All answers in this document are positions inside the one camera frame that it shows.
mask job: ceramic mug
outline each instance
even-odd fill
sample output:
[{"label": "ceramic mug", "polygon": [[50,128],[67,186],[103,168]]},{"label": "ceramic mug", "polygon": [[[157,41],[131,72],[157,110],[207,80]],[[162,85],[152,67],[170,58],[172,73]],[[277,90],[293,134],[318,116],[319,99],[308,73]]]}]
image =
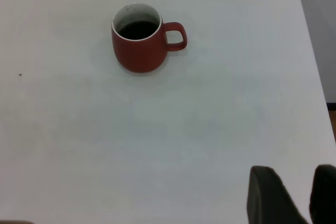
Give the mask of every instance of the ceramic mug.
[{"label": "ceramic mug", "polygon": [[[156,31],[143,39],[127,39],[119,32],[135,22],[152,22]],[[168,44],[166,31],[179,31],[183,41]],[[177,22],[164,23],[161,15],[150,5],[135,3],[121,8],[112,21],[112,42],[115,56],[126,69],[144,73],[156,69],[166,58],[168,51],[182,50],[187,46],[187,35]]]}]

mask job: black object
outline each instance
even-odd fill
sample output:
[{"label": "black object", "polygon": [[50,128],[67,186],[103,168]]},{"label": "black object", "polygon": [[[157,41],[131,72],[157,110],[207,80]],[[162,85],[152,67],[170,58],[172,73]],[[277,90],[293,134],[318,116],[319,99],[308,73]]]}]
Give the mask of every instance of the black object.
[{"label": "black object", "polygon": [[332,165],[316,168],[309,210],[314,224],[336,223],[336,168]]},{"label": "black object", "polygon": [[247,198],[249,224],[307,224],[278,174],[266,166],[253,166]]},{"label": "black object", "polygon": [[126,39],[144,39],[157,30],[158,25],[153,22],[139,21],[123,27],[119,34]]},{"label": "black object", "polygon": [[334,110],[336,110],[336,103],[327,102],[327,107],[328,107],[329,111],[334,111]]}]

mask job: dark liquid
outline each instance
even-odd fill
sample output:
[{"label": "dark liquid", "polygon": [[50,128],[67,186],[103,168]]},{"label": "dark liquid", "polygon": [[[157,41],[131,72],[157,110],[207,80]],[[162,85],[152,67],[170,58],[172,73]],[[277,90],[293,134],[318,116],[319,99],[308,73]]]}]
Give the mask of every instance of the dark liquid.
[{"label": "dark liquid", "polygon": [[144,39],[157,30],[158,25],[148,21],[138,21],[123,27],[119,34],[126,39]]}]

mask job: gray wall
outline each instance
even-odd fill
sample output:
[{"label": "gray wall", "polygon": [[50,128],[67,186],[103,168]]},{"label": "gray wall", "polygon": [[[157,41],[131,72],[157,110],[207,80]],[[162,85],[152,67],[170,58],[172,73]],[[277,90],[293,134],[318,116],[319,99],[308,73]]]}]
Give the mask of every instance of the gray wall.
[{"label": "gray wall", "polygon": [[301,0],[327,102],[336,103],[336,0]]}]

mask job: table surface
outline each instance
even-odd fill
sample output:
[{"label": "table surface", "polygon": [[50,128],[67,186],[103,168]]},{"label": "table surface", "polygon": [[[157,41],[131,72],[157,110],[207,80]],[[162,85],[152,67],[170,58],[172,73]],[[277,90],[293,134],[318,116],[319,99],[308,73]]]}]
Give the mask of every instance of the table surface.
[{"label": "table surface", "polygon": [[[148,74],[113,54],[113,14],[133,2],[188,35]],[[309,219],[314,170],[336,149],[300,0],[0,6],[1,219],[247,223],[253,165]]]}]

